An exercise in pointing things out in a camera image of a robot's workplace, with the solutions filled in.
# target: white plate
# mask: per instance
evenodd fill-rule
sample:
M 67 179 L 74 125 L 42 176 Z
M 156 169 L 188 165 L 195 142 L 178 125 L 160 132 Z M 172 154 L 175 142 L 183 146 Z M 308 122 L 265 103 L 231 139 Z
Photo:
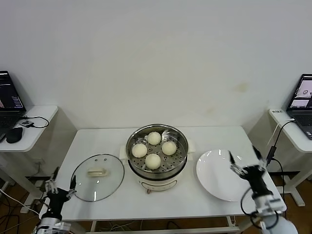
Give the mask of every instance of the white plate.
M 240 157 L 234 156 L 237 163 Z M 249 183 L 230 169 L 230 154 L 227 150 L 212 150 L 204 153 L 196 165 L 196 173 L 202 186 L 212 195 L 225 201 L 240 201 Z

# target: white tabletop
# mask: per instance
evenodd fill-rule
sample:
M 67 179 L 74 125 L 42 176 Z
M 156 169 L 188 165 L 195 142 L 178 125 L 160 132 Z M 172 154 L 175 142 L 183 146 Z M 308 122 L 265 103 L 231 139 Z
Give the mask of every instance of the white tabletop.
M 41 116 L 50 121 L 58 111 L 57 106 L 28 106 L 26 114 L 29 117 Z M 47 122 L 41 118 L 30 119 L 35 123 L 35 126 L 45 126 Z M 9 144 L 6 140 L 0 143 L 0 152 L 27 152 L 35 145 L 39 137 L 44 131 L 44 128 L 25 128 L 23 127 L 22 139 L 19 142 Z
M 283 122 L 291 117 L 282 109 L 270 109 L 270 115 L 276 123 Z M 304 153 L 312 153 L 312 140 L 309 140 L 296 123 L 289 123 L 283 128 L 283 132 L 293 143 L 297 150 Z
M 85 202 L 73 196 L 64 204 L 63 220 L 116 220 L 116 219 L 161 219 L 182 217 L 212 217 L 242 215 L 239 202 L 220 200 L 203 189 L 195 175 L 197 159 L 210 149 L 229 149 L 241 156 L 245 163 L 257 163 L 246 133 L 242 127 L 182 127 L 180 129 L 191 139 L 196 152 L 189 160 L 178 184 L 163 192 L 146 194 L 137 182 L 129 166 L 125 166 L 125 176 L 121 186 L 110 197 L 97 202 Z M 79 130 L 63 161 L 57 177 L 57 186 L 68 190 L 75 168 L 85 159 L 96 154 L 119 155 L 124 145 L 136 129 Z M 266 174 L 264 180 L 276 197 L 280 195 Z M 244 200 L 244 208 L 251 212 L 254 202 L 250 195 Z M 43 206 L 40 215 L 45 213 Z

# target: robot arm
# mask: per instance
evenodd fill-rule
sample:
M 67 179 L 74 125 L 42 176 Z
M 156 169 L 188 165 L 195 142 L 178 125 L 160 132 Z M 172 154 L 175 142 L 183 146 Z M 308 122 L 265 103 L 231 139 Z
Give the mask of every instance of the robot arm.
M 279 216 L 282 213 L 283 202 L 280 198 L 274 198 L 273 193 L 268 190 L 262 178 L 266 172 L 266 161 L 255 147 L 253 147 L 253 150 L 259 160 L 259 164 L 243 168 L 236 165 L 234 157 L 230 152 L 231 169 L 239 177 L 249 182 L 253 192 L 252 199 L 255 202 L 255 211 L 251 214 L 243 212 L 249 216 L 252 224 L 260 229 L 263 234 L 297 234 L 298 232 L 295 226 Z M 257 217 L 262 218 L 260 226 L 254 223 L 254 219 Z
M 58 175 L 59 168 L 56 168 L 50 179 L 45 182 L 47 197 L 50 204 L 46 213 L 41 217 L 41 222 L 36 225 L 32 234 L 65 234 L 69 232 L 70 224 L 62 222 L 61 211 L 66 201 L 75 194 L 76 176 L 72 178 L 69 191 L 56 187 L 55 179 Z

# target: glass lid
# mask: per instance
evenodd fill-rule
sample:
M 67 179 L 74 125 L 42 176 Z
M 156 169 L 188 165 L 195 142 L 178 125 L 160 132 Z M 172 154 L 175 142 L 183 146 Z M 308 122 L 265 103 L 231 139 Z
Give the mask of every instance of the glass lid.
M 124 168 L 113 155 L 94 155 L 75 169 L 76 197 L 84 201 L 99 201 L 112 195 L 121 185 Z

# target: white table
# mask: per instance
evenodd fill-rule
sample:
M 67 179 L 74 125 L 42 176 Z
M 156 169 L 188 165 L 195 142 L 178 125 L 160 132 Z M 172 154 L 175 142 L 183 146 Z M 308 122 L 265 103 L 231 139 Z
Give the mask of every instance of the white table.
M 286 123 L 287 119 L 291 117 L 282 109 L 270 109 L 269 113 L 276 123 L 283 125 Z M 283 128 L 283 132 L 287 138 L 292 142 L 295 148 L 299 151 L 297 152 L 297 157 L 293 157 L 294 162 L 298 157 L 306 153 L 312 153 L 312 140 L 309 140 L 302 130 L 295 123 L 289 123 Z M 291 194 L 298 206 L 305 206 L 305 203 L 297 191 L 296 187 L 302 183 L 306 178 L 312 175 L 312 157 L 306 162 L 305 166 L 300 170 L 294 178 L 290 180 L 288 176 L 284 177 L 285 180 L 285 193 Z M 283 192 L 283 187 L 277 187 L 279 192 Z
M 29 106 L 26 107 L 26 109 L 27 113 L 25 115 L 29 117 L 41 116 L 46 118 L 48 121 L 51 121 L 53 116 L 58 111 L 58 107 L 53 105 Z M 44 126 L 47 124 L 44 119 L 40 118 L 32 119 L 31 121 L 34 122 L 36 126 Z M 25 201 L 25 204 L 31 204 L 35 198 L 40 198 L 42 192 L 20 173 L 18 170 L 19 167 L 16 166 L 16 162 L 11 160 L 9 153 L 27 152 L 31 150 L 44 130 L 45 128 L 24 128 L 22 139 L 20 141 L 9 144 L 6 140 L 4 140 L 0 143 L 0 168 L 30 193 L 30 196 Z M 29 162 L 26 162 L 26 160 L 22 157 L 20 159 L 20 163 L 29 166 Z M 28 212 L 27 209 L 21 210 L 21 213 L 26 212 Z
M 237 127 L 181 127 L 186 138 L 194 143 L 196 152 L 189 160 L 179 178 L 178 184 L 163 192 L 146 194 L 137 182 L 129 166 L 125 166 L 125 176 L 121 186 L 110 197 L 97 202 L 84 202 L 77 197 L 64 204 L 63 220 L 126 220 L 164 219 L 186 217 L 217 217 L 243 215 L 239 202 L 220 200 L 204 190 L 195 175 L 197 159 L 210 149 L 228 149 L 243 158 L 246 164 L 258 162 L 251 142 L 243 128 Z M 68 190 L 75 168 L 85 159 L 96 154 L 119 156 L 119 149 L 136 129 L 79 130 L 63 161 L 57 177 L 57 186 Z M 264 180 L 274 195 L 280 194 L 268 173 Z M 244 200 L 244 208 L 254 211 L 250 195 Z M 43 206 L 40 215 L 45 213 Z M 225 233 L 239 229 L 222 230 Z

